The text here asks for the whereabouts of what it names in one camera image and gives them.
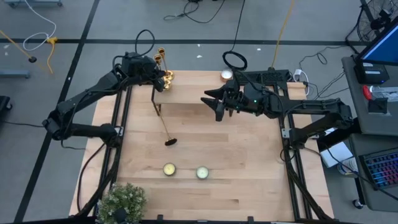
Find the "green plant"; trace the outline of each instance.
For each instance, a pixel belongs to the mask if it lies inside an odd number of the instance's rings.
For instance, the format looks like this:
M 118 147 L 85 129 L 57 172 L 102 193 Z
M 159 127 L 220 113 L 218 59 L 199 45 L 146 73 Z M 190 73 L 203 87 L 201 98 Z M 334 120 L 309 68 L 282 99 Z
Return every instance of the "green plant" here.
M 137 223 L 144 216 L 144 207 L 147 203 L 145 191 L 142 187 L 113 184 L 109 193 L 98 202 L 98 220 L 103 224 L 115 224 L 113 217 L 117 209 L 126 211 L 126 221 Z

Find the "blue screen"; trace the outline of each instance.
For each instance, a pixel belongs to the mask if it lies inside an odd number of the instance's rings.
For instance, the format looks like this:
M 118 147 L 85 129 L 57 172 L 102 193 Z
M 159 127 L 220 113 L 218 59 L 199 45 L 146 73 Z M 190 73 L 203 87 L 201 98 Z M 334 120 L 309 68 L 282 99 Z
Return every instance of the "blue screen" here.
M 363 57 L 364 60 L 398 63 L 398 24 Z

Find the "red object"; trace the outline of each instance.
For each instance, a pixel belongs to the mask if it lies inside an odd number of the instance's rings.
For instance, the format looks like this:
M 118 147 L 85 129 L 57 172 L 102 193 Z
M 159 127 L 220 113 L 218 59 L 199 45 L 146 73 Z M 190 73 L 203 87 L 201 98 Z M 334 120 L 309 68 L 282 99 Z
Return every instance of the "red object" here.
M 371 100 L 372 99 L 372 93 L 370 92 L 370 90 L 369 90 L 367 85 L 362 86 L 362 92 L 363 92 L 363 95 L 365 96 L 365 98 L 367 100 Z

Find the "wooden table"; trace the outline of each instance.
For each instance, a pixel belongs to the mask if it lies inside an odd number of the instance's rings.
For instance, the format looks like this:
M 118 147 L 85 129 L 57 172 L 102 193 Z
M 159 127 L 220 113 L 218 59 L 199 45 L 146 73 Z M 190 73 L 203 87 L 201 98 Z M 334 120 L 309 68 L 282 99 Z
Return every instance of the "wooden table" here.
M 216 122 L 214 112 L 200 97 L 204 90 L 222 84 L 219 72 L 176 71 L 172 89 L 156 93 L 155 102 L 163 104 L 162 116 L 170 135 L 178 139 L 169 147 L 164 146 L 167 137 L 150 101 L 152 87 L 133 87 L 117 182 L 145 188 L 145 219 L 163 214 L 166 220 L 244 221 L 247 216 L 255 221 L 294 220 L 285 164 L 279 158 L 278 119 L 247 113 L 230 118 L 226 113 L 222 122 Z M 291 99 L 305 99 L 302 83 L 288 83 L 288 87 Z M 110 123 L 114 101 L 114 96 L 99 100 L 93 125 Z M 294 119 L 298 128 L 311 123 L 309 115 L 295 115 Z M 101 144 L 100 139 L 88 140 L 83 164 Z M 313 140 L 306 146 L 318 150 Z M 308 151 L 301 155 L 307 188 L 332 217 L 321 160 Z M 104 150 L 86 168 L 82 205 L 98 186 L 103 156 Z M 172 177 L 162 172 L 167 162 L 177 166 Z M 199 166 L 209 168 L 208 179 L 196 178 Z M 297 193 L 304 217 L 301 194 Z M 70 213 L 76 212 L 75 193 Z

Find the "fan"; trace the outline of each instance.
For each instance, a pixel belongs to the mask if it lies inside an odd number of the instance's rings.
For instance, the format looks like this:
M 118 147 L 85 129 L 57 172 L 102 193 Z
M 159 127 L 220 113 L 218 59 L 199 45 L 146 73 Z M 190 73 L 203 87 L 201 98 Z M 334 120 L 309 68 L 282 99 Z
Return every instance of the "fan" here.
M 358 54 L 358 51 L 350 44 L 348 36 L 356 29 L 359 41 L 368 44 L 396 16 L 398 16 L 398 0 L 370 0 L 361 6 L 356 25 L 346 36 L 346 43 Z

